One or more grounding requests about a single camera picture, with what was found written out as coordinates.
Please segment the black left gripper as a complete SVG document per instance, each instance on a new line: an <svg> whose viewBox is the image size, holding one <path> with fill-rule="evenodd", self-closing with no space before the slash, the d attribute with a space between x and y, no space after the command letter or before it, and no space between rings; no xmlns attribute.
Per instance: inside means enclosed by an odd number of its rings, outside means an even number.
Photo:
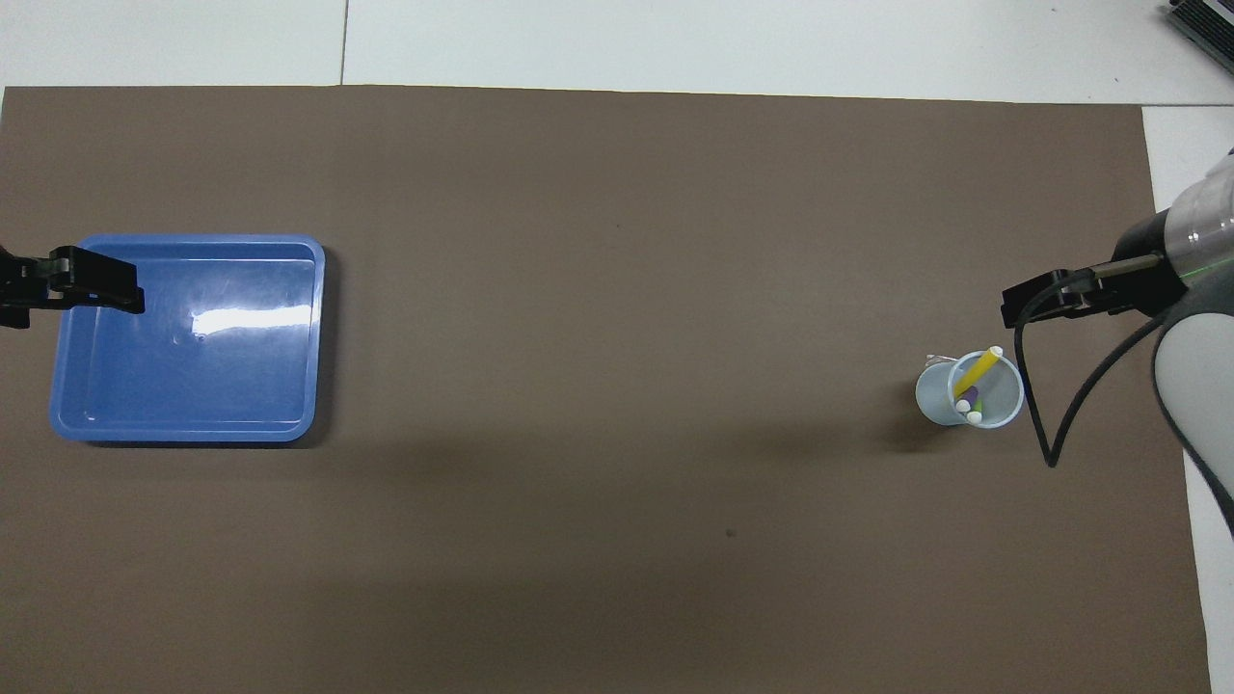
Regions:
<svg viewBox="0 0 1234 694"><path fill-rule="evenodd" d="M32 310L53 307L146 312L146 291L132 263L75 246L58 247L51 252L51 289L43 263L38 256L12 254L1 247L2 328L30 328ZM57 296L51 299L51 293Z"/></svg>

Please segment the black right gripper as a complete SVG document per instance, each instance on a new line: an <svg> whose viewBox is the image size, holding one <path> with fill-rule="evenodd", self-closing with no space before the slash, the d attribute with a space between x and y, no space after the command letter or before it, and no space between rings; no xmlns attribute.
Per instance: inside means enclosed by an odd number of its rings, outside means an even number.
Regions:
<svg viewBox="0 0 1234 694"><path fill-rule="evenodd" d="M1159 315L1185 295L1187 286L1167 258L1167 217L1169 211L1162 210L1122 233L1112 262L1156 254L1159 263L1101 280L1099 303L1096 304L1099 312L1116 315L1137 310ZM1014 328L1024 316L1028 322L1083 317L1092 312L1088 295L1098 288L1099 280L1090 270L1048 270L1002 291L1002 324L1004 328Z"/></svg>

